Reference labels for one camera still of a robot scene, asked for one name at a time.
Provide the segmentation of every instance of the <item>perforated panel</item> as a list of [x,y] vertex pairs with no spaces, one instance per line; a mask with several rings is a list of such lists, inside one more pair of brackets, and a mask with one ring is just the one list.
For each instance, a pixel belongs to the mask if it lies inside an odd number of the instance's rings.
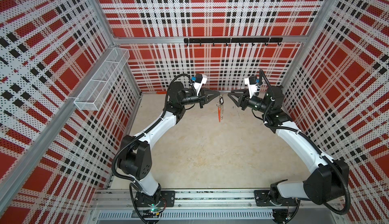
[[[137,218],[132,210],[102,210],[100,221],[131,220]],[[232,210],[165,210],[161,216],[163,220],[247,220],[247,219],[274,219],[272,209],[232,209]]]
[[389,0],[337,0],[286,90],[299,127],[350,166],[353,223],[389,221]]
[[0,181],[107,47],[88,0],[0,1]]
[[243,88],[243,78],[263,69],[270,82],[281,83],[300,44],[149,44],[122,45],[129,49],[129,65],[142,91],[166,90],[181,74],[207,75],[206,87],[217,90]]
[[99,0],[116,37],[305,35],[324,0]]
[[[3,214],[0,223],[82,223],[106,187],[136,96],[121,72],[100,111],[76,110]],[[21,222],[15,215],[26,215]]]
[[115,47],[110,51],[108,57],[75,100],[74,103],[79,110],[98,111],[101,109],[128,59],[127,49]]

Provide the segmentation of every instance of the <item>vent grille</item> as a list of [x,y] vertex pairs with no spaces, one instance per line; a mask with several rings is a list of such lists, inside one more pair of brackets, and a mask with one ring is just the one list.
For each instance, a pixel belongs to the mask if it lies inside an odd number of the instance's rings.
[[[133,211],[101,211],[99,220],[129,220],[138,218]],[[273,219],[272,209],[245,210],[165,210],[163,220],[209,220],[209,219]]]

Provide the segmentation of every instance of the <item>metal base plate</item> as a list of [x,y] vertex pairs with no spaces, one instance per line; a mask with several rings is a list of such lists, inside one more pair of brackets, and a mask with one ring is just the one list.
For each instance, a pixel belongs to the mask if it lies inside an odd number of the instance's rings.
[[[166,200],[166,207],[173,207],[174,206],[174,198],[175,198],[175,192],[174,191],[161,191],[161,197]],[[137,195],[135,197],[137,200],[135,201],[135,204],[137,207],[150,207],[147,202],[144,200],[144,195],[140,192],[137,192]],[[164,207],[165,202],[161,200],[156,207]]]
[[[269,194],[269,190],[254,190],[254,198],[257,206],[274,206],[270,202],[270,198],[266,199]],[[293,198],[287,198],[282,200],[281,206],[296,206],[297,203]]]

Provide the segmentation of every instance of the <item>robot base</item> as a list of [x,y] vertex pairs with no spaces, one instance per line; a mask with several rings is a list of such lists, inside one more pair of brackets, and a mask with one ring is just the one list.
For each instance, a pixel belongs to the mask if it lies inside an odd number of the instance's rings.
[[[271,198],[270,198],[270,194],[269,194],[270,190],[255,190],[254,191],[254,196],[255,196],[255,202],[257,204],[257,206],[275,206],[272,202],[271,202]],[[281,205],[277,205],[277,206],[296,206],[297,203],[295,201],[294,198],[282,198],[282,199],[278,199],[277,202]]]
[[[161,199],[164,198],[166,200],[166,207],[173,207],[174,206],[174,198],[175,198],[174,191],[160,191],[159,193],[160,193],[160,198]],[[150,199],[150,196],[143,194],[141,192],[137,192],[137,194],[135,196],[135,204],[137,207],[164,207],[165,206],[165,202],[163,200],[161,200],[161,201],[158,200],[155,202]]]

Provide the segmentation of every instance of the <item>keychain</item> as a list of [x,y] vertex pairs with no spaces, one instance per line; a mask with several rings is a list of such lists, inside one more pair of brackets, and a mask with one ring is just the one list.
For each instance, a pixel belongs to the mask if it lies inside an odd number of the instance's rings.
[[221,119],[223,119],[223,112],[224,112],[223,103],[224,103],[223,94],[220,93],[219,102],[216,104],[217,112],[219,114],[219,122]]

